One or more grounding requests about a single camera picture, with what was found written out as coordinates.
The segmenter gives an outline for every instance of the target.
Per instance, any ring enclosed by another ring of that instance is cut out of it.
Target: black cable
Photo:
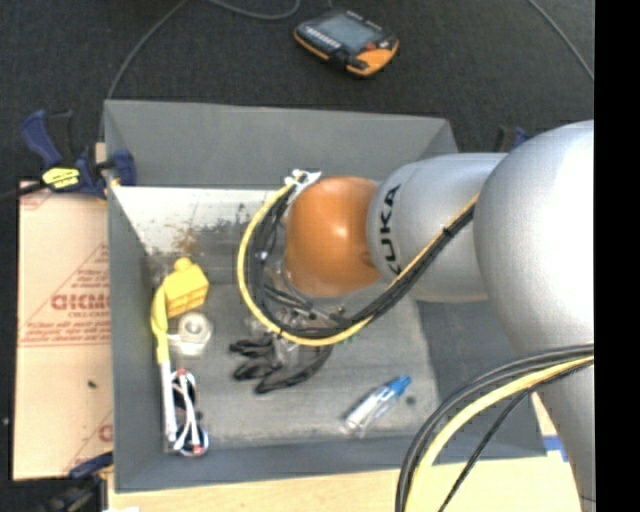
[[[471,456],[467,460],[467,463],[465,464],[465,467],[460,472],[460,475],[458,476],[458,478],[454,482],[453,486],[451,487],[451,490],[447,494],[447,497],[444,499],[442,505],[440,505],[440,508],[438,509],[438,512],[444,512],[444,510],[446,509],[447,505],[451,502],[451,500],[453,499],[455,494],[460,489],[462,483],[464,482],[464,480],[467,478],[467,476],[469,475],[469,473],[473,469],[473,466],[477,462],[477,460],[480,457],[480,455],[482,454],[483,450],[489,444],[489,442],[491,441],[493,436],[496,434],[498,429],[502,426],[502,424],[507,419],[509,414],[511,414],[511,412],[516,408],[516,406],[520,402],[522,402],[522,400],[524,400],[526,397],[528,397],[531,393],[534,393],[538,388],[540,388],[542,386],[549,385],[552,382],[555,382],[557,380],[563,379],[565,377],[568,377],[569,375],[571,375],[573,373],[576,373],[576,372],[578,372],[578,371],[590,366],[591,364],[592,364],[591,361],[587,361],[587,362],[585,362],[585,363],[583,363],[581,365],[578,365],[578,366],[576,366],[574,368],[569,368],[569,369],[565,370],[564,372],[559,373],[558,375],[553,375],[553,376],[545,379],[544,381],[542,381],[542,382],[540,382],[538,384],[535,384],[531,388],[528,388],[528,389],[525,389],[525,390],[521,391],[518,395],[513,397],[511,402],[509,402],[509,404],[502,410],[502,412],[500,413],[498,418],[496,418],[496,420],[494,421],[493,425],[491,425],[489,430],[486,432],[486,434],[483,436],[482,440],[480,441],[480,443],[478,444],[478,446],[474,450],[474,452],[471,454]]]
[[[455,219],[451,225],[443,229],[431,243],[429,250],[422,255],[413,268],[385,290],[379,297],[351,317],[342,318],[333,316],[331,318],[335,322],[335,325],[331,327],[295,328],[283,325],[282,322],[271,313],[266,304],[264,294],[264,267],[266,265],[267,258],[270,255],[270,251],[265,248],[266,241],[270,240],[271,237],[274,236],[275,230],[280,223],[280,219],[287,209],[290,194],[291,191],[276,201],[256,226],[252,242],[248,248],[248,254],[253,255],[254,261],[252,261],[251,258],[247,258],[245,262],[245,272],[248,276],[247,283],[253,295],[255,304],[260,308],[262,313],[271,322],[279,326],[281,330],[295,336],[303,336],[311,339],[322,339],[334,336],[340,332],[344,332],[346,329],[349,329],[353,325],[365,319],[370,318],[370,321],[375,321],[383,316],[406,296],[409,290],[414,286],[418,279],[422,277],[426,269],[431,265],[444,247],[453,240],[462,228],[471,222],[475,209],[475,204],[472,204],[462,215]]]
[[[481,439],[480,443],[474,450],[474,452],[471,454],[471,456],[467,460],[465,467],[460,472],[460,475],[454,482],[453,486],[451,487],[451,490],[449,491],[449,494],[447,494],[447,497],[442,502],[442,505],[440,505],[438,512],[444,512],[444,509],[447,507],[447,505],[449,505],[449,502],[453,499],[455,494],[458,492],[464,480],[467,478],[469,473],[471,473],[473,466],[475,466],[478,458],[482,454],[485,447],[489,444],[489,441],[491,441],[494,434],[498,431],[500,426],[507,419],[511,411],[513,411],[516,408],[516,406],[518,406],[518,404],[520,404],[520,402],[522,402],[522,400],[524,400],[527,396],[529,396],[529,391],[527,390],[521,391],[520,394],[514,397],[511,400],[511,402],[509,402],[509,404],[507,404],[507,406],[504,409],[502,409],[502,411],[500,412],[500,415],[493,422],[493,425],[491,425],[487,433],[484,435],[484,437]]]
[[[554,364],[568,362],[581,357],[587,357],[593,355],[593,352],[594,344],[587,343],[526,356],[480,375],[449,395],[418,430],[418,433],[407,450],[398,479],[396,512],[404,511],[413,472],[422,457],[424,447],[440,421],[449,415],[451,410],[460,408],[461,404],[470,397],[491,386],[496,386],[501,382],[512,380],[534,370],[548,368]]]
[[[266,13],[260,13],[260,12],[254,12],[254,11],[242,9],[240,7],[236,7],[226,2],[222,2],[220,0],[205,0],[205,1],[209,2],[212,5],[220,7],[221,9],[234,12],[236,14],[245,16],[247,18],[257,19],[261,21],[280,21],[280,20],[289,18],[293,16],[296,12],[298,12],[298,10],[300,9],[300,3],[301,3],[301,0],[294,0],[293,7],[291,7],[287,11],[283,13],[277,13],[277,14],[266,14]],[[145,44],[147,44],[149,39],[151,39],[151,37],[153,37],[153,35],[158,30],[160,30],[182,7],[184,7],[187,4],[187,2],[189,2],[189,0],[180,0],[178,3],[176,3],[176,5],[172,7],[171,10],[167,12],[167,14],[165,14],[158,22],[156,22],[147,31],[147,33],[144,36],[142,36],[140,41],[136,43],[136,45],[133,47],[133,49],[129,52],[129,54],[125,58],[124,62],[120,65],[120,68],[118,69],[115,78],[113,79],[113,81],[111,82],[111,85],[109,86],[105,99],[109,100],[113,98],[113,95],[115,94],[115,91],[118,87],[118,84],[120,83],[120,80],[122,79],[124,73],[129,68],[129,65],[131,64],[133,59],[135,59],[138,53],[140,53],[140,50],[142,50],[142,47]],[[329,7],[332,7],[331,1],[328,2],[328,5]],[[98,141],[103,141],[103,140],[104,140],[104,112],[102,112],[100,116],[100,124],[98,126]]]

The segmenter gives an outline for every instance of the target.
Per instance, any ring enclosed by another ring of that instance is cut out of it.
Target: metal part
[[[594,123],[525,142],[482,189],[474,219],[489,300],[522,354],[594,341]],[[594,371],[540,396],[595,510]]]
[[[378,188],[367,219],[371,258],[387,280],[404,269],[475,196],[504,154],[452,154],[405,165]],[[487,298],[472,224],[438,255],[410,295],[428,302]]]

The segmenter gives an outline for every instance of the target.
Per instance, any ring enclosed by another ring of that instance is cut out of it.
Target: yellow object
[[[204,303],[209,281],[199,265],[189,258],[179,258],[174,272],[165,277],[164,288],[167,318],[173,318]]]
[[[158,346],[156,347],[158,364],[169,361],[168,329],[164,285],[160,285],[153,296],[153,302],[151,302],[151,330],[158,341]]]
[[[42,181],[54,189],[77,185],[80,182],[80,171],[66,167],[53,167],[42,175]]]
[[[433,463],[435,462],[438,454],[442,451],[447,442],[460,430],[469,420],[475,417],[477,414],[488,409],[492,405],[495,405],[499,401],[514,395],[515,393],[530,389],[536,384],[543,382],[549,377],[559,375],[562,372],[569,370],[573,367],[577,367],[583,363],[594,361],[593,356],[576,359],[568,363],[560,363],[550,368],[540,370],[520,377],[504,386],[481,396],[475,402],[472,402],[458,414],[456,414],[449,422],[444,425],[442,430],[429,444],[428,448],[424,452],[420,464],[416,468],[413,475],[413,483],[409,489],[409,496],[407,499],[407,505],[405,510],[407,511],[427,511],[437,510],[441,502],[435,502],[432,496],[429,496],[426,489],[430,489],[428,486],[429,478],[428,474],[432,471]]]

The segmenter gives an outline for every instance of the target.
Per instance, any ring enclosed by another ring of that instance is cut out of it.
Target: blue clamp
[[[47,128],[51,119],[64,123],[64,130],[57,135],[63,139],[63,147],[57,146]],[[121,185],[136,184],[136,167],[133,157],[126,149],[116,150],[106,162],[96,163],[94,152],[87,149],[75,159],[68,141],[68,122],[70,113],[47,117],[45,110],[31,114],[23,123],[20,133],[25,143],[43,161],[42,182],[54,192],[78,192],[106,199],[107,183],[102,171],[115,168]]]

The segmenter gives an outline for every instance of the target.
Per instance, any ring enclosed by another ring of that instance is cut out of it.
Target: handheld device
[[[298,25],[293,35],[330,65],[358,76],[380,71],[398,50],[398,38],[359,14],[335,8]]]

